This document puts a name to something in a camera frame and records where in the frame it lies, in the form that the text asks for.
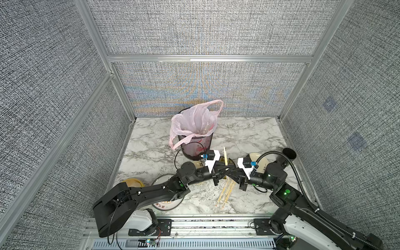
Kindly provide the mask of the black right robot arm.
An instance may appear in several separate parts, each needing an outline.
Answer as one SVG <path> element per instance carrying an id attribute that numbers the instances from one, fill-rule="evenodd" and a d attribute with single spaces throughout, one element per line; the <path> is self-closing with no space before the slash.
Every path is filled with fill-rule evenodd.
<path id="1" fill-rule="evenodd" d="M 314 205 L 309 198 L 286 183 L 287 173 L 276 161 L 269 163 L 264 173 L 255 170 L 256 164 L 242 163 L 228 172 L 240 185 L 253 185 L 270 190 L 270 199 L 278 206 L 268 228 L 276 234 L 299 237 L 321 250 L 381 250 L 383 242 L 372 233 L 364 235 Z"/>

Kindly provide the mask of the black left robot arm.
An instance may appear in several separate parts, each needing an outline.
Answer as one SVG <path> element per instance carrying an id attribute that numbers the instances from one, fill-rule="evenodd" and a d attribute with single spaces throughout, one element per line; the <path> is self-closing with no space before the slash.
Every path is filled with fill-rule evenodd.
<path id="1" fill-rule="evenodd" d="M 99 237 L 118 232 L 133 212 L 144 206 L 184 198 L 190 193 L 189 186 L 192 184 L 212 180 L 214 185 L 218 185 L 225 176 L 235 180 L 245 177 L 243 169 L 234 164 L 225 166 L 219 161 L 216 164 L 216 169 L 209 171 L 207 167 L 197 169 L 188 161 L 167 181 L 143 188 L 128 187 L 125 182 L 117 184 L 93 205 Z"/>

